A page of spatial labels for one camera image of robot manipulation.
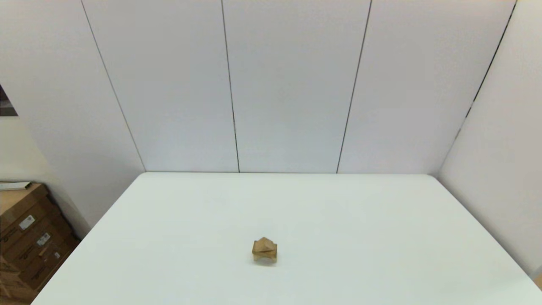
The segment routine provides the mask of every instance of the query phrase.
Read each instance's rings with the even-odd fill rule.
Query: wall panel
[[[542,272],[541,11],[518,1],[438,176],[532,277]]]
[[[436,174],[514,0],[373,0],[340,173]]]
[[[149,171],[238,171],[218,1],[84,0]]]
[[[241,171],[334,173],[369,0],[224,0]]]

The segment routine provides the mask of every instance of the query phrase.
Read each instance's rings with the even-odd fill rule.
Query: wooden block
[[[254,261],[260,258],[269,258],[276,263],[276,249],[277,244],[273,243],[270,239],[262,237],[260,240],[255,240],[252,247],[252,254]]]

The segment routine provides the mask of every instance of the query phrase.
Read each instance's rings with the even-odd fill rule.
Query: panel seam
[[[130,134],[130,137],[132,138],[132,142],[134,143],[135,151],[137,152],[137,155],[139,157],[139,161],[141,162],[141,166],[143,166],[143,170],[145,172],[147,172],[147,169],[145,168],[145,163],[143,162],[143,159],[141,158],[141,154],[139,153],[137,143],[136,143],[136,141],[134,139],[134,135],[132,133],[132,130],[130,129],[130,125],[128,125],[128,121],[126,120],[126,116],[124,115],[124,110],[122,110],[122,106],[120,105],[119,97],[117,96],[117,92],[115,90],[115,87],[113,86],[113,82],[111,81],[111,77],[109,76],[109,71],[107,70],[107,67],[105,65],[104,57],[101,55],[100,47],[98,47],[98,42],[96,40],[96,36],[94,36],[94,31],[92,30],[91,21],[88,19],[87,10],[85,9],[85,4],[83,3],[83,0],[81,0],[81,5],[83,6],[83,11],[85,12],[85,17],[87,17],[88,27],[91,29],[92,38],[94,39],[94,44],[96,45],[96,49],[98,50],[98,54],[100,55],[102,65],[104,66],[105,73],[107,75],[107,79],[109,80],[109,84],[111,85],[111,89],[113,90],[113,94],[115,95],[115,99],[117,100],[117,105],[119,105],[120,113],[122,114],[122,117],[124,119],[124,123],[126,124],[126,127],[128,128],[128,133]]]
[[[467,114],[465,115],[465,118],[463,119],[463,122],[461,123],[461,126],[459,126],[459,129],[457,131],[457,134],[455,135],[454,140],[452,141],[450,148],[448,149],[448,152],[446,153],[444,159],[442,160],[442,163],[440,167],[438,168],[438,171],[436,172],[436,177],[438,178],[440,176],[441,170],[444,167],[444,163],[446,162],[446,159],[450,155],[452,147],[454,147],[455,142],[457,141],[457,138],[459,137],[459,133],[461,132],[461,129],[463,129],[463,126],[465,125],[465,122],[467,121],[467,117],[470,114],[470,110],[472,109],[474,102],[476,101],[476,98],[478,97],[478,93],[480,93],[480,90],[482,89],[483,83],[486,81],[487,74],[489,73],[489,70],[491,69],[491,65],[493,64],[493,60],[495,60],[495,57],[497,55],[497,52],[499,51],[499,47],[501,46],[502,39],[505,37],[506,30],[508,29],[508,25],[510,24],[510,20],[512,19],[512,15],[514,14],[515,6],[518,4],[518,0],[515,0],[514,6],[512,7],[512,11],[510,12],[510,16],[508,17],[508,21],[506,22],[505,29],[502,31],[501,39],[499,40],[499,43],[497,44],[497,48],[495,49],[495,53],[493,53],[493,57],[491,58],[491,61],[489,62],[489,66],[487,67],[486,74],[484,74],[482,78],[482,82],[480,83],[480,86],[478,87],[478,90],[476,91],[476,94],[474,95],[474,99],[470,104],[469,110],[467,111]]]
[[[224,43],[226,46],[226,62],[228,63],[228,80],[230,84],[230,101],[231,101],[231,116],[234,121],[234,137],[235,137],[235,154],[237,156],[237,172],[241,172],[239,165],[239,149],[237,147],[237,129],[235,128],[235,112],[234,112],[234,96],[231,91],[231,73],[230,73],[230,56],[228,54],[228,39],[226,38],[226,18],[224,17],[224,1],[220,0],[220,6],[222,8],[222,24],[224,26]]]
[[[344,126],[343,142],[341,143],[341,146],[340,146],[339,161],[337,162],[337,171],[335,172],[336,174],[339,173],[340,159],[343,155],[344,139],[346,138],[346,129],[348,128],[348,120],[350,119],[350,110],[352,109],[352,101],[354,99],[354,92],[356,90],[356,82],[357,82],[358,73],[359,73],[359,64],[362,61],[363,46],[365,45],[365,37],[367,36],[367,27],[369,27],[369,17],[371,15],[371,7],[372,7],[372,0],[369,3],[369,10],[367,12],[367,20],[365,21],[365,30],[363,31],[362,47],[359,51],[358,68],[356,69],[356,76],[354,77],[354,86],[352,88],[352,95],[350,96],[350,105],[348,106],[348,114],[346,115],[346,124]]]

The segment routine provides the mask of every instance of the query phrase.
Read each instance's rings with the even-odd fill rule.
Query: brown cardboard
[[[0,249],[2,249],[2,252],[7,251],[21,236],[31,231],[47,214],[54,212],[59,213],[60,211],[58,211],[58,208],[47,197],[40,199],[37,204],[24,212],[0,233]]]
[[[32,183],[22,190],[3,190],[0,192],[0,232],[3,232],[31,206],[48,194],[45,185]]]
[[[38,289],[55,267],[63,261],[76,247],[77,241],[68,236],[60,244],[49,244],[43,256],[37,256],[22,272],[0,272],[0,279],[4,285],[14,288]]]
[[[19,239],[6,253],[2,253],[0,262],[3,263],[2,265],[10,265],[10,270],[22,271],[43,251],[48,243],[62,244],[71,231],[72,229],[62,215],[57,214],[53,220],[49,215],[42,219],[34,230]]]
[[[30,289],[12,289],[5,287],[0,289],[0,297],[6,298],[10,301],[18,301],[17,303],[30,304],[38,294],[38,291]]]
[[[17,272],[18,270],[8,263],[0,262],[0,271]]]
[[[534,279],[534,283],[538,286],[538,288],[542,289],[542,274]]]
[[[43,289],[43,287],[45,287],[45,285],[47,285],[47,283],[49,282],[49,280],[55,275],[55,273],[58,271],[58,269],[60,268],[60,266],[62,266],[62,264],[66,261],[66,259],[70,256],[70,254],[72,254],[71,252],[69,252],[68,254],[66,254],[64,256],[64,258],[60,261],[59,264],[57,264],[53,270],[51,271],[51,273],[49,273],[49,275],[47,276],[47,278],[45,279],[45,281],[43,281],[43,283],[41,284],[41,286],[37,289],[37,291],[41,291]]]

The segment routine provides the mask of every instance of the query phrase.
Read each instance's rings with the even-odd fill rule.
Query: cardboard box
[[[49,198],[43,197],[39,202],[24,212],[17,220],[0,233],[0,249],[6,252],[15,241],[19,240],[26,232],[32,230],[35,224],[47,214],[59,213]]]
[[[11,289],[0,285],[0,304],[4,304],[4,298],[14,303],[30,304],[39,292],[28,289]]]
[[[75,244],[73,245],[73,248],[77,247],[77,244],[79,244],[79,241],[74,241]],[[71,251],[61,258],[60,262],[52,269],[52,271],[37,289],[5,285],[2,283],[2,279],[0,278],[0,297],[5,297],[7,300],[22,300],[27,302],[33,301],[37,294],[43,289],[43,287],[45,287],[47,282],[49,282],[49,280],[55,275],[57,270],[60,268],[60,266],[62,266],[70,254]]]
[[[13,222],[28,211],[34,204],[48,194],[45,185],[32,183],[23,190],[4,190],[0,192],[0,232],[4,232]]]
[[[31,232],[27,232],[0,256],[3,270],[23,271],[49,243],[60,245],[72,232],[62,215],[43,218]]]
[[[38,289],[55,267],[63,261],[77,246],[77,240],[68,236],[60,245],[49,244],[42,253],[34,258],[24,271],[0,271],[0,280],[14,289]]]

